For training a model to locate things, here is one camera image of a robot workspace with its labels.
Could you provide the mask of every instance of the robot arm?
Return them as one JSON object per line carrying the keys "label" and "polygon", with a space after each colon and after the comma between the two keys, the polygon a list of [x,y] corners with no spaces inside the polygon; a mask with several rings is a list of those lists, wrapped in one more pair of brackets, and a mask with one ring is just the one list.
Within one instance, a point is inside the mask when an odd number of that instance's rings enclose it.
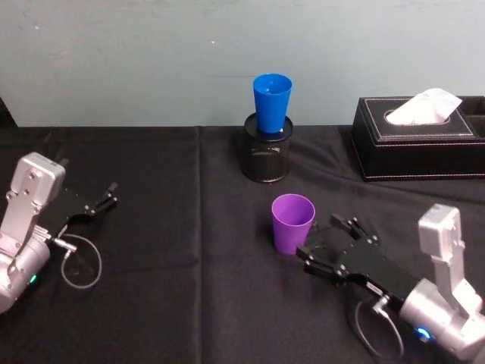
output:
{"label": "robot arm", "polygon": [[485,363],[485,317],[482,299],[465,280],[459,210],[434,205],[419,221],[421,249],[431,255],[436,284],[418,280],[391,263],[379,250],[378,239],[357,219],[332,217],[333,225],[355,240],[332,262],[325,255],[323,237],[316,233],[299,247],[305,270],[331,278],[336,285],[354,282],[379,300],[375,306],[390,307],[416,329],[425,329],[445,350],[461,360]]}
{"label": "robot arm", "polygon": [[58,239],[74,218],[94,218],[117,202],[111,188],[102,201],[89,206],[76,193],[61,190],[64,176],[62,165],[35,152],[17,164],[0,227],[0,313],[14,304],[48,261],[48,243],[69,253],[76,251],[75,246]]}

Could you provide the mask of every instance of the plastic cup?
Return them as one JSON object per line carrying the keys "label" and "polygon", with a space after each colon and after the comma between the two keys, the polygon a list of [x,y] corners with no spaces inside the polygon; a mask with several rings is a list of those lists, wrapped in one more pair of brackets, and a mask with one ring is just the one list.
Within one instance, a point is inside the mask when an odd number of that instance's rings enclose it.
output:
{"label": "plastic cup", "polygon": [[313,203],[304,196],[281,195],[273,201],[271,213],[275,248],[282,254],[295,255],[315,217]]}
{"label": "plastic cup", "polygon": [[282,74],[262,74],[252,83],[258,129],[279,133],[284,126],[292,82]]}

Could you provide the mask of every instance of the blue led light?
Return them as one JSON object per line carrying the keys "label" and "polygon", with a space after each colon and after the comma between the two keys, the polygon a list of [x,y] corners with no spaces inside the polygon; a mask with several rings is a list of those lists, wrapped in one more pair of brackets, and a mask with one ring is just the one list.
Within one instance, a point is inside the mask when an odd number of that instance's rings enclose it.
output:
{"label": "blue led light", "polygon": [[418,332],[422,340],[431,340],[431,334],[425,328],[417,328],[416,331]]}

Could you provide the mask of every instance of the purple plastic cup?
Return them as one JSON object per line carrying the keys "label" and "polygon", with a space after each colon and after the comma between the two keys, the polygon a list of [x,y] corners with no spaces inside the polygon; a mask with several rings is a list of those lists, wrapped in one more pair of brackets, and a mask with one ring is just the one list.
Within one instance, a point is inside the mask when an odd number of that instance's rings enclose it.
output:
{"label": "purple plastic cup", "polygon": [[274,246],[282,254],[295,255],[296,247],[305,242],[315,217],[313,203],[304,196],[289,193],[273,201],[271,213]]}

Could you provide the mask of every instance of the black tablecloth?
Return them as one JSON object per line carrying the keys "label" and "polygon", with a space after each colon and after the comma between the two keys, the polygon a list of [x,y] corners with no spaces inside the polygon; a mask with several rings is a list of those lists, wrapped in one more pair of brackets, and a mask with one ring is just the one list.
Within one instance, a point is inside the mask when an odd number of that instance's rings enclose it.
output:
{"label": "black tablecloth", "polygon": [[[419,250],[417,220],[435,202],[456,206],[466,275],[485,294],[483,181],[364,183],[348,127],[296,127],[288,177],[257,184],[239,170],[239,132],[36,128],[0,135],[5,192],[17,160],[33,150],[70,159],[65,184],[83,192],[120,184],[119,206],[88,233],[104,259],[99,284],[68,287],[55,252],[38,282],[0,316],[0,360],[375,362],[347,322],[363,293],[306,275],[296,257],[275,253],[270,207],[282,193],[307,196],[321,227],[334,212],[359,217],[394,262],[429,279],[433,266]],[[370,319],[367,325],[377,348],[396,352],[388,328]],[[400,329],[401,362],[450,362],[405,325]]]}

